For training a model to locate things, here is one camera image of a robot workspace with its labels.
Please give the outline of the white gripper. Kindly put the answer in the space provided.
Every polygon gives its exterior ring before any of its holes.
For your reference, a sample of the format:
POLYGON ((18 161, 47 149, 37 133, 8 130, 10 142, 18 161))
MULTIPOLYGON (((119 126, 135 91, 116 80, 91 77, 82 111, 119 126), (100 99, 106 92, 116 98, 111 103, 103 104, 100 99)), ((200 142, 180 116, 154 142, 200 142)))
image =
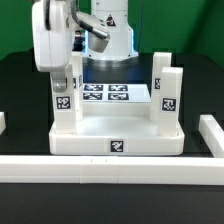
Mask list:
POLYGON ((72 88, 71 68, 67 66, 76 28, 71 13, 71 1, 39 0, 32 6, 36 67, 41 72, 54 71, 50 73, 51 87, 57 94, 69 93, 72 88))

